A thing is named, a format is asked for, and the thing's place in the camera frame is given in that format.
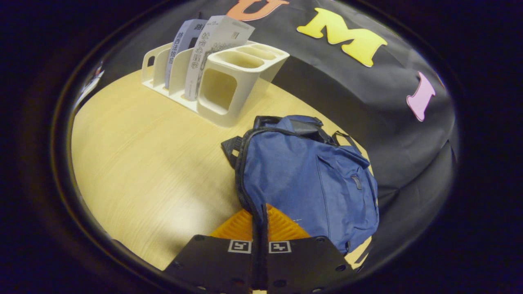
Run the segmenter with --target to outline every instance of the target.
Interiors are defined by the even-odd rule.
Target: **foam letter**
[[[271,13],[274,9],[278,8],[278,6],[282,4],[289,4],[289,2],[283,0],[267,0],[267,4],[265,4],[265,6],[257,12],[243,13],[243,11],[245,11],[254,2],[260,1],[261,0],[238,0],[238,3],[234,5],[234,7],[229,10],[229,12],[227,12],[227,16],[241,21],[256,20],[266,17],[267,15],[269,15],[269,13]]]
[[[419,121],[425,119],[425,109],[432,96],[436,95],[434,88],[428,81],[428,79],[421,73],[419,74],[419,84],[414,96],[407,96],[407,104],[411,108],[412,112]]]
[[[334,12],[322,8],[314,10],[318,14],[306,26],[298,27],[298,32],[319,39],[323,37],[322,29],[327,27],[327,41],[330,44],[353,40],[342,45],[342,50],[365,66],[371,67],[374,64],[372,57],[379,46],[387,45],[387,41],[370,30],[348,29],[343,18]]]

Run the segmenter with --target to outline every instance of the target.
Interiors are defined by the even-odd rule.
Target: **plastic holder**
[[[185,99],[184,92],[192,48],[175,56],[169,89],[165,88],[165,70],[171,45],[163,45],[145,54],[142,84],[222,127],[231,127],[236,123],[253,88],[268,85],[259,80],[272,82],[289,57],[287,52],[252,41],[215,52],[207,57],[196,101],[190,101]],[[154,57],[154,63],[148,67],[151,57]]]

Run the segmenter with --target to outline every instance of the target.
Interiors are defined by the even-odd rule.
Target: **screw hole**
[[[149,60],[147,60],[147,66],[153,66],[154,65],[154,56],[149,57]]]
[[[242,280],[242,279],[238,279],[238,278],[233,278],[233,279],[231,280],[231,282],[232,282],[233,284],[235,284],[236,286],[238,286],[238,287],[241,287],[241,286],[243,286],[243,285],[245,284],[244,280]]]
[[[287,285],[287,281],[277,280],[277,281],[274,281],[274,283],[272,283],[272,284],[274,285],[274,287],[283,288]]]

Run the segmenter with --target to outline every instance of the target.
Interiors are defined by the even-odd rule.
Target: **yellow letter m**
[[[343,18],[334,12],[322,8],[314,10],[318,14],[306,26],[298,27],[298,32],[319,39],[323,37],[322,29],[327,27],[327,41],[330,44],[353,40],[350,44],[342,45],[342,50],[365,66],[371,67],[374,64],[374,53],[381,45],[387,45],[387,41],[370,30],[349,30]]]

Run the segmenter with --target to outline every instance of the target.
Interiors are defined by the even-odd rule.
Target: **wooden table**
[[[137,71],[100,90],[76,115],[74,173],[101,226],[163,270],[193,235],[210,234],[241,209],[220,143],[243,136],[257,115],[295,114],[318,117],[329,134],[340,130],[272,84],[251,95],[234,127],[221,128],[143,86]],[[362,250],[347,255],[349,263]]]

